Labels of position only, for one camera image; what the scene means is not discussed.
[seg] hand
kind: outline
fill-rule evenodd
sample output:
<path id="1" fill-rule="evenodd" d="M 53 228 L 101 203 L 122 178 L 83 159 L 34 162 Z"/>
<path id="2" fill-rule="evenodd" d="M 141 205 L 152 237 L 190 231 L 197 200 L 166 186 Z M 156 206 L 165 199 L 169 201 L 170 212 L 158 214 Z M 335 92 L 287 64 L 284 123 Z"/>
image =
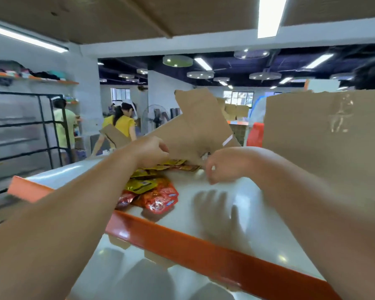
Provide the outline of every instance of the hand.
<path id="1" fill-rule="evenodd" d="M 152 167 L 169 159 L 167 146 L 155 136 L 141 137 L 125 148 L 135 157 L 137 168 Z"/>
<path id="2" fill-rule="evenodd" d="M 205 172 L 210 184 L 231 182 L 248 175 L 251 149 L 230 147 L 217 150 L 205 164 Z"/>

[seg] window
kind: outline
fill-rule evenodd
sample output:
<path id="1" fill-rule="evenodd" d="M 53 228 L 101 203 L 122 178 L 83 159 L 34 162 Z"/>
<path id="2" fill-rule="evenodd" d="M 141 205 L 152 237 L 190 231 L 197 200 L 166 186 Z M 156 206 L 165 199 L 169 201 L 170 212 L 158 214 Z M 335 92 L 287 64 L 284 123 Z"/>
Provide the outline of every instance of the window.
<path id="1" fill-rule="evenodd" d="M 131 90 L 125 88 L 112 88 L 111 97 L 113 101 L 130 100 Z"/>
<path id="2" fill-rule="evenodd" d="M 253 105 L 254 92 L 245 91 L 224 91 L 226 104 L 247 105 L 251 108 Z"/>

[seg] light green shirt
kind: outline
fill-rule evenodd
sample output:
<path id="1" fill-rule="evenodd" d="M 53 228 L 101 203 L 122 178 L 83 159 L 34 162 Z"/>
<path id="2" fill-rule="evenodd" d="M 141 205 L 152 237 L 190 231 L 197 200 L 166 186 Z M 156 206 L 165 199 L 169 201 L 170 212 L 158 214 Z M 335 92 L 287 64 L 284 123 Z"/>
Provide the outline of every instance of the light green shirt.
<path id="1" fill-rule="evenodd" d="M 64 122 L 64 118 L 62 115 L 61 109 L 55 109 L 54 113 L 54 120 Z M 76 125 L 76 115 L 70 111 L 65 109 L 65 116 L 67 118 L 67 125 L 68 125 L 68 135 L 70 137 L 70 145 L 71 148 L 75 148 L 75 136 L 74 136 L 74 125 Z M 67 147 L 67 138 L 65 136 L 65 128 L 61 124 L 56 124 L 55 128 L 57 130 L 58 136 L 58 143 L 60 147 Z"/>

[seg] white sticker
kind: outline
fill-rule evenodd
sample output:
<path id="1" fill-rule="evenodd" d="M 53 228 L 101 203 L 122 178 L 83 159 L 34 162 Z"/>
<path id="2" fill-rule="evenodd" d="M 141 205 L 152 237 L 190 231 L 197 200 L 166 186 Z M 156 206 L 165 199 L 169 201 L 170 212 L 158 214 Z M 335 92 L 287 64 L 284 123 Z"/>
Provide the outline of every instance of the white sticker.
<path id="1" fill-rule="evenodd" d="M 229 141 L 230 140 L 232 140 L 232 138 L 233 138 L 234 136 L 233 136 L 233 134 L 232 135 L 230 135 L 229 136 L 229 138 L 228 139 L 226 139 L 223 143 L 222 143 L 222 146 L 225 146 L 225 145 L 227 145 L 228 143 L 229 143 Z"/>

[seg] standing fan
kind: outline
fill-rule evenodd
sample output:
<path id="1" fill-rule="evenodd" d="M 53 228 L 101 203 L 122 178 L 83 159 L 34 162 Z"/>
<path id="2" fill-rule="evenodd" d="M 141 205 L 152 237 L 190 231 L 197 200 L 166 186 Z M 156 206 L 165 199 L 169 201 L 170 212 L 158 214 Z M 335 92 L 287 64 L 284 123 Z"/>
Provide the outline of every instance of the standing fan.
<path id="1" fill-rule="evenodd" d="M 144 110 L 141 120 L 144 124 L 152 127 L 149 130 L 153 130 L 167 123 L 170 118 L 163 106 L 153 104 Z"/>

